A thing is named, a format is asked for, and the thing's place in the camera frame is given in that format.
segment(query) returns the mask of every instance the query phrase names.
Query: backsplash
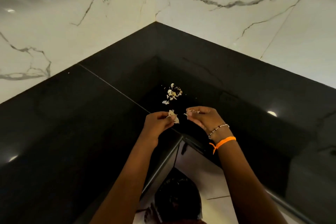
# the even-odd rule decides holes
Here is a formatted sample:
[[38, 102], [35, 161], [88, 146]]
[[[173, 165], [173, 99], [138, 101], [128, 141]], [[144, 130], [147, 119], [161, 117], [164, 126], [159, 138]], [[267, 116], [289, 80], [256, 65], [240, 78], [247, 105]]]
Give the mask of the backsplash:
[[156, 21], [336, 88], [336, 0], [156, 0]]
[[0, 0], [0, 103], [154, 21], [154, 0]]

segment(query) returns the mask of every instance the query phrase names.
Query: bracelet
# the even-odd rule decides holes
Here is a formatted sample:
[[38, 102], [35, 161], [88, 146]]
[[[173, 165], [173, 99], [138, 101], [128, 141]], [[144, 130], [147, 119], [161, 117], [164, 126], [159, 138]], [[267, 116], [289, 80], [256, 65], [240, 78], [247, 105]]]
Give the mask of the bracelet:
[[216, 146], [213, 143], [209, 143], [214, 147], [212, 154], [215, 154], [216, 149], [218, 149], [220, 146], [222, 146], [223, 144], [225, 144], [226, 142], [231, 141], [231, 140], [236, 140], [236, 138], [234, 136], [229, 136], [229, 137], [221, 140], [218, 144], [216, 144]]
[[227, 126], [228, 128], [230, 127], [228, 124], [222, 124], [222, 125], [219, 125], [218, 127], [216, 127], [210, 134], [209, 134], [209, 139], [211, 140], [210, 136], [213, 134], [213, 132], [215, 132], [217, 129], [223, 127], [223, 126]]

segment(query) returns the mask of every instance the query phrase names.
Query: orange thread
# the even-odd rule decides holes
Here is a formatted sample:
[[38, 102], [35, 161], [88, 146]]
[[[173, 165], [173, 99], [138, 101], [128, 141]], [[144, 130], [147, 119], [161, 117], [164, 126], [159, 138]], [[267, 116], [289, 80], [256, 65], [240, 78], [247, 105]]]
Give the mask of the orange thread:
[[236, 140], [236, 138], [234, 136], [229, 136], [229, 137], [221, 140], [218, 144], [216, 144], [216, 146], [213, 143], [209, 143], [214, 147], [213, 154], [215, 154], [216, 149], [218, 149], [220, 146], [222, 146], [223, 144], [225, 144], [226, 142], [231, 141], [231, 140]]

